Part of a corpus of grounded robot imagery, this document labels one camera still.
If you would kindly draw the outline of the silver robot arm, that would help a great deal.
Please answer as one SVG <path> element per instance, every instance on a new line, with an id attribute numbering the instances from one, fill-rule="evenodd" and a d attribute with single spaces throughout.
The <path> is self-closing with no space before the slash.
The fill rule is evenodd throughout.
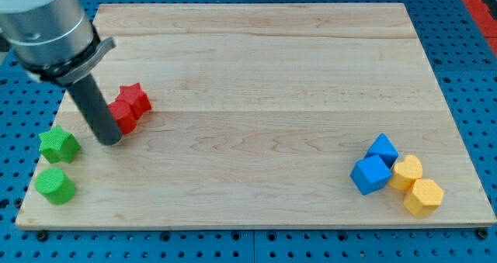
<path id="1" fill-rule="evenodd" d="M 116 46 L 99 38 L 79 0 L 1 0 L 1 36 L 33 80 L 63 87 Z"/>

